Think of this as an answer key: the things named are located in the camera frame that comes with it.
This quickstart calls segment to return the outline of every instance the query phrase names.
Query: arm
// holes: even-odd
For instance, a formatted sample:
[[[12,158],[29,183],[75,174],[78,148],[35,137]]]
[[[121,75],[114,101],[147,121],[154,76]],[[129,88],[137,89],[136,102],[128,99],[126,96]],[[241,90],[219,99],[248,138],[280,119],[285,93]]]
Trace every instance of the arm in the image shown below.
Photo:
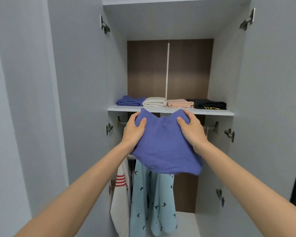
[[[296,236],[296,207],[209,143],[195,115],[178,117],[182,133],[240,203],[265,237]]]
[[[72,183],[40,215],[30,220],[14,237],[73,237],[99,198],[107,182],[145,131],[146,119],[135,126],[133,114],[122,142]]]

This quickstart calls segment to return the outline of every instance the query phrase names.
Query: folded pink clothing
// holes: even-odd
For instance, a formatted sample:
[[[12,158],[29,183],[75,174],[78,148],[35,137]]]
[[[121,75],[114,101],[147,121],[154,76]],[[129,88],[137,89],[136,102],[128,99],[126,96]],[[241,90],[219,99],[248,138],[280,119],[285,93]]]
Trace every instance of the folded pink clothing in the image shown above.
[[[187,101],[184,99],[178,99],[178,100],[167,100],[167,104],[169,107],[193,107],[194,102]]]

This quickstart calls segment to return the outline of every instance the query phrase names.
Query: white shirt with red stripes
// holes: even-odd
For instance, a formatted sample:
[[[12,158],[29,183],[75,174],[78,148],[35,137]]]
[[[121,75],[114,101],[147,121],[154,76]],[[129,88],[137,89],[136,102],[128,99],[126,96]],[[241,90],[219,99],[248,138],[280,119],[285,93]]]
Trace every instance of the white shirt with red stripes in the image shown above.
[[[129,237],[130,206],[129,168],[126,158],[117,170],[117,178],[111,206],[111,218],[119,237]]]

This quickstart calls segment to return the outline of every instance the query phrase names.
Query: forearm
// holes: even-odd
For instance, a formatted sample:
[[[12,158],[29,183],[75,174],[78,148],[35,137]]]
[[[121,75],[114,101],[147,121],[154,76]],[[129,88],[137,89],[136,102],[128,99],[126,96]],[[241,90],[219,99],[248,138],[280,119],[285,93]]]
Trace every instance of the forearm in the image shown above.
[[[296,236],[296,207],[211,143],[195,148],[265,237]]]
[[[28,222],[15,237],[75,236],[107,182],[132,147],[121,143],[71,184],[40,215]]]

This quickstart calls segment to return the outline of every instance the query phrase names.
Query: folded black clothing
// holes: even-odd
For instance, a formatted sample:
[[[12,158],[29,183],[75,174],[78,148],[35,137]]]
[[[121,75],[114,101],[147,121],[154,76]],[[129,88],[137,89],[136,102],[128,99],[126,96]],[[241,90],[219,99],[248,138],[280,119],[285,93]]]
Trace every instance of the folded black clothing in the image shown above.
[[[227,104],[222,101],[212,101],[209,99],[186,99],[194,102],[194,108],[207,110],[227,110]]]

